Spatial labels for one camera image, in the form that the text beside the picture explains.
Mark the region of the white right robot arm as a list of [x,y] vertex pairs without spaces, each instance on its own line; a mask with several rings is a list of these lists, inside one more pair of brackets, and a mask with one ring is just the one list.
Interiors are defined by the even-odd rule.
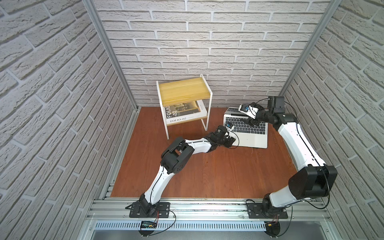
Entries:
[[258,103],[239,107],[239,111],[248,116],[246,124],[249,126],[254,127],[262,122],[273,126],[283,138],[298,170],[289,179],[286,187],[265,195],[265,212],[284,209],[298,202],[308,202],[310,199],[330,199],[332,186],[338,176],[336,168],[326,164],[311,146],[301,129],[297,115],[286,113],[286,104],[284,97],[269,97],[267,108]]

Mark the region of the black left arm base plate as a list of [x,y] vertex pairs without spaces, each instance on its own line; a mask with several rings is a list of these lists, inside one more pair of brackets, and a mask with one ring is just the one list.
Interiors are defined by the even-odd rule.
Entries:
[[160,218],[167,219],[170,212],[170,202],[159,202],[153,206],[143,207],[141,202],[136,201],[127,206],[126,209],[130,209],[130,218]]

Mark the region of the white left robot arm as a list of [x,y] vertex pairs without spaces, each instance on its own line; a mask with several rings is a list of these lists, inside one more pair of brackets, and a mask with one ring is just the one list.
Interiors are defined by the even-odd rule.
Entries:
[[149,189],[139,198],[139,203],[145,211],[155,208],[172,177],[179,173],[188,163],[192,155],[210,153],[217,147],[230,149],[239,140],[233,132],[235,126],[231,123],[218,126],[214,132],[198,140],[176,138],[162,153],[161,165]]

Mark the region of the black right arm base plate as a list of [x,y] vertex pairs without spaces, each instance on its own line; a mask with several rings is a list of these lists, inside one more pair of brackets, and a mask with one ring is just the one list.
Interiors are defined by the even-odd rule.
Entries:
[[267,204],[246,202],[247,213],[250,219],[288,219],[284,208],[267,207]]

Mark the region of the silver laptop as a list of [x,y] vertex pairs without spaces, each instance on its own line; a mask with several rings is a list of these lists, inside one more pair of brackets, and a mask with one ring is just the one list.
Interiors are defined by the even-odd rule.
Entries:
[[248,116],[239,112],[237,108],[229,107],[224,114],[224,126],[232,124],[230,136],[236,141],[233,146],[266,149],[268,147],[268,124],[261,122],[251,127],[245,123]]

